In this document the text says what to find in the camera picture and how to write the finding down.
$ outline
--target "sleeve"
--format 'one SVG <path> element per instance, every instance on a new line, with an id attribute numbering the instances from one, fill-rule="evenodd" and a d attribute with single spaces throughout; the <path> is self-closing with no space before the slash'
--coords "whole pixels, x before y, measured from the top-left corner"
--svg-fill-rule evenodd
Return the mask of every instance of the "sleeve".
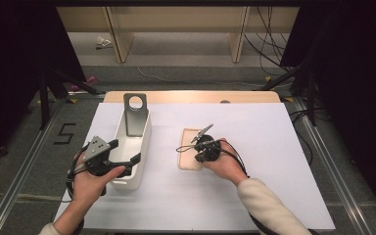
<path id="1" fill-rule="evenodd" d="M 262 232 L 281 235 L 311 234 L 259 179 L 243 180 L 237 186 L 237 193 Z"/>
<path id="2" fill-rule="evenodd" d="M 53 223 L 46 224 L 38 235 L 62 235 L 54 227 Z"/>

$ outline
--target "white tabletop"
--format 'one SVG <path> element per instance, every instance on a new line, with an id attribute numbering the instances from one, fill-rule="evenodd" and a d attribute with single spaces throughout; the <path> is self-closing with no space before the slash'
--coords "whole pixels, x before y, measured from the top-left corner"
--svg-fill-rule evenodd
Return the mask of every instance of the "white tabletop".
<path id="1" fill-rule="evenodd" d="M 184 128 L 224 137 L 241 155 L 248 174 L 265 182 L 303 224 L 335 226 L 283 104 L 148 104 L 152 134 L 142 181 L 134 191 L 110 184 L 85 217 L 84 228 L 104 231 L 256 231 L 236 188 L 208 169 L 177 166 Z M 102 103 L 87 140 L 115 136 L 123 104 Z M 61 204 L 57 217 L 67 204 Z"/>

